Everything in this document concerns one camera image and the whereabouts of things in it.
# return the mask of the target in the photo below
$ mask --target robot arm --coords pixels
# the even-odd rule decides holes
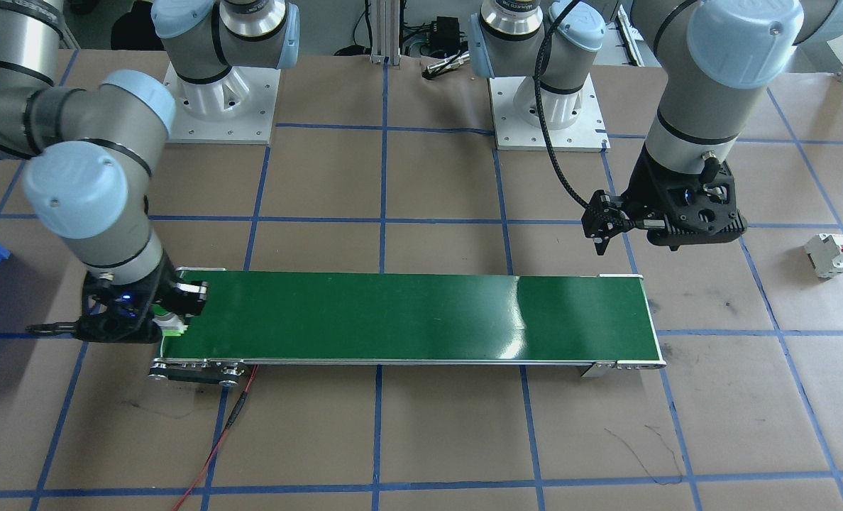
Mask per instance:
[[[153,232],[145,193],[175,104],[151,77],[118,71],[96,92],[53,87],[54,26],[0,2],[0,158],[30,159],[23,188],[40,220],[87,266],[82,316],[33,333],[156,342],[152,304],[200,313],[205,285],[186,285]],[[61,0],[22,0],[59,13]],[[101,305],[95,312],[91,302]]]
[[[556,18],[560,7],[569,3],[552,4],[548,17]],[[613,12],[610,6],[616,4],[590,3],[603,13]],[[538,2],[484,1],[480,16],[473,17],[470,42],[477,74],[531,74],[531,47],[538,48],[544,39],[544,21],[535,11]],[[570,16],[577,11],[585,12],[576,6]],[[575,26],[575,18],[564,19],[560,26]],[[628,189],[621,197],[604,190],[594,193],[583,216],[586,236],[599,254],[613,236],[636,227],[649,230],[654,245],[672,250],[737,239],[746,231],[746,221],[737,210],[727,154],[766,85],[788,61],[792,46],[843,34],[843,0],[634,0],[630,19],[668,72],[668,85]],[[528,38],[514,33],[524,32],[522,26],[531,27]],[[588,72],[592,62],[581,54],[557,52],[558,40],[562,42],[555,35],[542,72],[548,121],[556,103],[551,95],[557,92],[549,86],[555,80],[552,69],[566,67],[571,76],[578,70]],[[498,60],[507,62],[497,64]],[[556,127],[548,122],[548,129]]]

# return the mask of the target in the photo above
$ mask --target floor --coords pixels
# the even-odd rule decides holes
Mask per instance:
[[[160,53],[60,55],[71,87]],[[731,153],[739,242],[615,239],[598,258],[544,154],[496,152],[487,84],[425,62],[283,72],[270,146],[171,145],[150,190],[178,265],[516,275],[640,273],[668,368],[264,368],[182,509],[843,509],[843,84],[781,75]],[[561,155],[622,190],[665,84],[596,67],[610,149]],[[0,162],[0,510],[168,509],[237,391],[155,382],[152,346],[26,339],[71,319],[83,268]]]

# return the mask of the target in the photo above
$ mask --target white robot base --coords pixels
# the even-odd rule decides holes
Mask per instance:
[[[175,98],[175,122],[172,123],[169,143],[263,145],[270,140],[280,85],[279,69],[234,67],[233,71],[236,73],[238,101],[226,101],[219,114],[199,114],[186,104],[188,98],[181,80],[169,64],[162,81]]]
[[[497,148],[500,150],[544,151],[541,129],[522,116],[533,116],[513,106],[513,97],[524,77],[489,78],[490,106],[494,116]],[[557,152],[600,152],[610,148],[601,108],[597,103],[591,75],[586,78],[581,91],[581,106],[576,111],[576,122],[564,129],[551,130],[551,145]]]

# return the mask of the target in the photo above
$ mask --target cable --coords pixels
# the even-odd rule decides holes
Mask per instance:
[[[567,177],[565,177],[563,171],[561,170],[561,164],[557,161],[557,155],[554,154],[554,145],[551,143],[551,134],[548,132],[548,123],[544,116],[544,104],[541,103],[541,74],[544,72],[545,68],[548,67],[548,61],[551,59],[550,57],[547,59],[545,58],[545,52],[547,52],[548,46],[551,45],[551,38],[554,36],[554,32],[557,31],[557,27],[560,26],[563,19],[567,17],[567,14],[569,14],[578,3],[580,3],[580,0],[573,0],[567,5],[567,7],[564,8],[564,10],[561,11],[557,18],[554,19],[553,23],[551,23],[551,26],[548,28],[548,32],[545,32],[544,39],[538,49],[538,58],[535,59],[535,73],[532,75],[532,80],[535,81],[535,107],[536,110],[538,110],[541,135],[544,136],[544,147],[548,151],[548,158],[551,159],[551,165],[554,167],[554,174],[556,174],[557,178],[560,179],[564,190],[567,191],[567,194],[569,194],[574,201],[577,201],[580,206],[593,214],[594,217],[599,218],[602,222],[614,224],[614,226],[623,227],[623,229],[635,229],[638,227],[636,222],[610,216],[609,214],[597,210],[596,208],[590,206],[587,201],[585,201],[579,194],[576,193],[575,190],[573,190],[573,187],[570,186],[570,182],[567,181]]]
[[[244,388],[242,394],[239,395],[239,400],[236,401],[236,406],[233,407],[233,411],[229,414],[229,418],[226,420],[226,426],[223,427],[223,432],[220,433],[219,439],[216,440],[214,448],[210,450],[210,455],[207,456],[207,461],[204,462],[204,467],[201,468],[201,472],[198,473],[197,478],[194,479],[192,485],[188,486],[188,489],[184,494],[182,494],[182,497],[180,497],[179,500],[175,502],[175,505],[172,506],[172,511],[179,511],[179,508],[182,507],[182,503],[185,502],[188,495],[191,495],[191,492],[194,491],[194,487],[197,486],[197,484],[201,482],[201,479],[204,478],[204,474],[207,473],[207,468],[210,466],[210,462],[214,460],[217,451],[220,450],[220,445],[223,444],[223,440],[226,440],[226,434],[229,433],[229,428],[233,426],[233,422],[235,422],[236,418],[239,417],[239,413],[242,411],[242,407],[246,403],[250,385],[254,382],[254,375],[257,375],[257,366],[252,367],[252,374],[249,376],[246,388]]]

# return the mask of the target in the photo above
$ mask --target red wire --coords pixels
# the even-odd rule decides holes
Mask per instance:
[[[246,388],[242,392],[248,392],[250,390],[250,385],[252,385],[254,381],[254,375],[257,375],[257,366],[253,366],[252,374],[250,374],[248,383],[246,384]],[[229,433],[229,428],[224,427],[223,432],[220,433],[219,439],[216,440],[216,444],[214,444],[214,448],[211,449],[210,455],[207,456],[207,461],[204,462],[204,467],[201,469],[201,472],[198,473],[197,478],[194,479],[191,486],[188,486],[188,489],[182,494],[182,497],[179,498],[178,501],[175,502],[175,505],[172,506],[172,511],[179,511],[179,508],[182,507],[182,503],[188,498],[188,495],[192,494],[194,491],[195,486],[201,482],[201,479],[204,478],[205,473],[207,473],[207,468],[210,466],[210,462],[214,460],[217,451],[220,450],[220,445],[223,444],[223,440],[226,439],[226,434]]]

